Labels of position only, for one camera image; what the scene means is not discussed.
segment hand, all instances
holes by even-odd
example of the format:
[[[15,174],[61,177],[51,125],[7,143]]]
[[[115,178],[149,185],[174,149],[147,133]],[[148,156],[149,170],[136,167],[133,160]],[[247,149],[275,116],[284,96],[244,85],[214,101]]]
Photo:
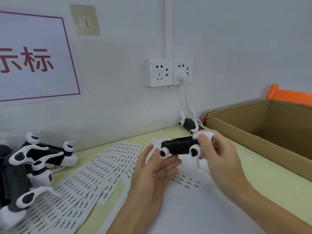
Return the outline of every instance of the hand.
[[[241,193],[252,188],[247,181],[235,145],[219,132],[215,133],[214,143],[203,134],[198,136],[204,158],[208,161],[210,175],[220,191],[235,202]]]
[[[144,222],[145,227],[159,212],[166,185],[178,172],[177,166],[181,164],[177,155],[160,159],[158,148],[145,164],[146,157],[152,148],[153,145],[149,145],[138,158],[126,201],[136,204],[135,212],[141,213],[141,221]]]

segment power cord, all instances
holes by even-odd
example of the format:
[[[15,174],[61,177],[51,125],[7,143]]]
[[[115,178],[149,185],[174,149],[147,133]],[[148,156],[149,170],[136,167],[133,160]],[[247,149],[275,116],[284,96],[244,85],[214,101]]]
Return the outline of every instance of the power cord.
[[[192,110],[190,110],[190,108],[188,107],[188,98],[187,98],[187,94],[186,94],[186,83],[188,82],[187,79],[186,79],[187,75],[185,73],[184,70],[180,69],[178,74],[177,74],[177,78],[183,83],[183,86],[184,86],[184,95],[185,95],[185,105],[186,105],[186,108],[189,110],[190,113],[192,113],[193,115],[195,115],[196,119],[197,119],[197,122],[201,123],[201,120],[196,116],[196,114],[194,113],[193,111],[193,108]]]

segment stack of sticker sheets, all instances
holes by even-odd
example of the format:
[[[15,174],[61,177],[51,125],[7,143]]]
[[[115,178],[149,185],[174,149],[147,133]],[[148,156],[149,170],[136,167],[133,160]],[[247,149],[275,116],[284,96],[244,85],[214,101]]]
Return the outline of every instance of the stack of sticker sheets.
[[[105,205],[124,177],[130,182],[142,148],[118,142],[53,187],[61,197],[45,193],[27,208],[23,220],[0,234],[71,234],[87,219],[96,203]]]

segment open cardboard box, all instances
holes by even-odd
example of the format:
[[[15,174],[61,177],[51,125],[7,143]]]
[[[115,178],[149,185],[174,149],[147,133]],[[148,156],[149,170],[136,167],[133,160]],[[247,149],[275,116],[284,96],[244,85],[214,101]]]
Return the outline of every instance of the open cardboard box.
[[[312,182],[312,106],[263,99],[210,112],[206,126]]]

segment red border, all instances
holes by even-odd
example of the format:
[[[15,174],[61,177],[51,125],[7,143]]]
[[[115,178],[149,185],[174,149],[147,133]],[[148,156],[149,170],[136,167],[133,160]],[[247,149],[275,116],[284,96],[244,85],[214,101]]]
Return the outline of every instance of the red border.
[[[13,15],[28,15],[28,16],[36,16],[36,17],[45,17],[45,18],[61,19],[61,20],[62,20],[62,23],[63,23],[64,33],[65,33],[65,37],[66,37],[66,40],[67,40],[67,45],[68,45],[69,54],[70,54],[71,59],[72,59],[73,69],[74,69],[74,73],[75,73],[75,77],[76,77],[76,83],[77,83],[77,87],[78,87],[78,91],[79,91],[79,93],[77,93],[77,94],[62,94],[62,95],[42,96],[42,97],[33,97],[33,98],[17,98],[17,99],[9,99],[9,100],[0,100],[0,102],[17,101],[17,100],[25,100],[25,99],[35,99],[35,98],[51,98],[51,97],[59,97],[59,96],[68,96],[68,95],[78,95],[78,94],[81,94],[80,88],[79,88],[79,84],[78,84],[77,75],[76,75],[76,69],[75,69],[75,66],[74,66],[74,60],[73,60],[73,57],[72,57],[72,55],[71,55],[71,48],[70,48],[70,46],[69,46],[69,41],[68,41],[68,37],[67,37],[67,33],[66,33],[66,28],[65,28],[64,19],[63,19],[62,17],[56,17],[56,16],[33,15],[33,14],[25,14],[25,13],[10,12],[10,11],[0,11],[0,13],[4,13],[4,14],[13,14]]]

